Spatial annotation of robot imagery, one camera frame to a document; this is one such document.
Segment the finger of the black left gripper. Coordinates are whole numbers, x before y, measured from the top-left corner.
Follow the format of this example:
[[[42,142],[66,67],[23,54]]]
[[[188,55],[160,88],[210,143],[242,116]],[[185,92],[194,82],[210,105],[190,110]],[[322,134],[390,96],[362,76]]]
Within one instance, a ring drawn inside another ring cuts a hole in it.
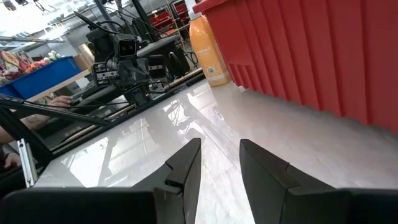
[[[134,79],[136,82],[146,82],[149,80],[149,62],[146,58],[138,58],[135,64]]]
[[[120,76],[120,84],[122,86],[135,84],[134,66],[130,60],[121,60],[118,64],[118,73]]]

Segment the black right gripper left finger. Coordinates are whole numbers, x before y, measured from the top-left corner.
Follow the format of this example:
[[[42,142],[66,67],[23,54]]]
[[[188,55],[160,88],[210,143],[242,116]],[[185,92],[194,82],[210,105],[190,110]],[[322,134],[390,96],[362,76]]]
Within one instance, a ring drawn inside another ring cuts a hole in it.
[[[33,187],[1,201],[1,223],[194,223],[201,140],[193,138],[132,187]]]

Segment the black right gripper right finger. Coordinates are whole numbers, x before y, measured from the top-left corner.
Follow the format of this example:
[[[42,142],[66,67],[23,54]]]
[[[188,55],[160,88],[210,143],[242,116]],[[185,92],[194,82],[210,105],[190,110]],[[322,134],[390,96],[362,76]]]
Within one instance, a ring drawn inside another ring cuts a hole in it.
[[[249,139],[241,174],[256,223],[397,223],[397,191],[336,189]]]

